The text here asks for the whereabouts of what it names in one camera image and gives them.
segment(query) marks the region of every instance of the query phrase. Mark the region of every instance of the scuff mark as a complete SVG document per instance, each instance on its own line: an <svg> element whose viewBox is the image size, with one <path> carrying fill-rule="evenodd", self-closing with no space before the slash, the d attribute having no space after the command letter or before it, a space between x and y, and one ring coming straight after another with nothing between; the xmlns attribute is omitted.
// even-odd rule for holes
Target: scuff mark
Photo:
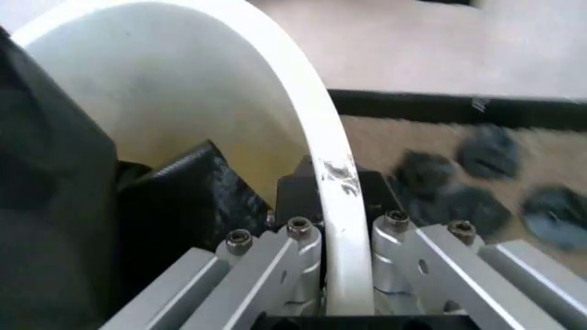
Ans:
<svg viewBox="0 0 587 330"><path fill-rule="evenodd" d="M330 162L323 162L323 164L329 174L327 179L332 181L341 181L340 187L344 193L347 195L353 194L355 196L360 194L361 186L359 183L359 178L357 175L351 174L351 171L348 169L347 165L343 165L343 167L337 167Z"/></svg>

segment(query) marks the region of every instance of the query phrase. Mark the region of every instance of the metal bar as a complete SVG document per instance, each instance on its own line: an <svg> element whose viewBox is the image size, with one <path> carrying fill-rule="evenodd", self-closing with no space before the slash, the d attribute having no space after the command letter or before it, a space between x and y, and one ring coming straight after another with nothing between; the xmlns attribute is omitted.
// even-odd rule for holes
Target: metal bar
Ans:
<svg viewBox="0 0 587 330"><path fill-rule="evenodd" d="M265 232L181 329L250 329L283 307L302 269L298 243Z"/></svg>
<svg viewBox="0 0 587 330"><path fill-rule="evenodd" d="M101 329L176 330L228 270L228 263L214 254L189 249Z"/></svg>
<svg viewBox="0 0 587 330"><path fill-rule="evenodd" d="M441 225L406 233L397 260L428 312L457 303L482 329L563 329Z"/></svg>
<svg viewBox="0 0 587 330"><path fill-rule="evenodd" d="M587 329L587 282L524 241L489 245L479 256L569 329Z"/></svg>

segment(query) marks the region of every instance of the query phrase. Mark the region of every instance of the screw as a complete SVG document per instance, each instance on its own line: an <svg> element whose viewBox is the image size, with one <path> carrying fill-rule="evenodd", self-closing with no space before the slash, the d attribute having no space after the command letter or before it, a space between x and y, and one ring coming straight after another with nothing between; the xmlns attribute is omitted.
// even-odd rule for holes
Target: screw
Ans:
<svg viewBox="0 0 587 330"><path fill-rule="evenodd" d="M304 217L293 217L287 221L287 236L295 240L307 239L312 230L312 222Z"/></svg>
<svg viewBox="0 0 587 330"><path fill-rule="evenodd" d="M392 210L385 213L385 223L394 232L405 232L410 220L404 211Z"/></svg>
<svg viewBox="0 0 587 330"><path fill-rule="evenodd" d="M475 226L468 221L455 220L451 221L447 227L448 231L465 245L471 245L477 236Z"/></svg>
<svg viewBox="0 0 587 330"><path fill-rule="evenodd" d="M246 229L233 230L226 235L226 248L235 256L242 256L253 245L251 233Z"/></svg>
<svg viewBox="0 0 587 330"><path fill-rule="evenodd" d="M273 210L267 210L267 218L265 218L265 227L268 230L275 228L275 212Z"/></svg>

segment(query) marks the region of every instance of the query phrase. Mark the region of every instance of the gray floor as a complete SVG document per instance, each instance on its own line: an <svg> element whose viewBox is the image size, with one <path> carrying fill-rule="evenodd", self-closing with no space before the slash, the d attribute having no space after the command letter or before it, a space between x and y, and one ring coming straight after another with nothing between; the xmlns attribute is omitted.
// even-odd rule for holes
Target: gray floor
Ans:
<svg viewBox="0 0 587 330"><path fill-rule="evenodd" d="M15 31L62 0L0 1ZM587 96L587 1L252 0L305 51L327 87Z"/></svg>

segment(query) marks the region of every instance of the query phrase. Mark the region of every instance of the black strip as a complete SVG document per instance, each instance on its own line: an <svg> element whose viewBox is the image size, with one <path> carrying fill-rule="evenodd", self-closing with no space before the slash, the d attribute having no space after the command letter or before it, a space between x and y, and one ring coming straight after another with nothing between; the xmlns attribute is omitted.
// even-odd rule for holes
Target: black strip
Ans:
<svg viewBox="0 0 587 330"><path fill-rule="evenodd" d="M587 131L587 100L512 100L345 89L330 89L329 93L340 115Z"/></svg>

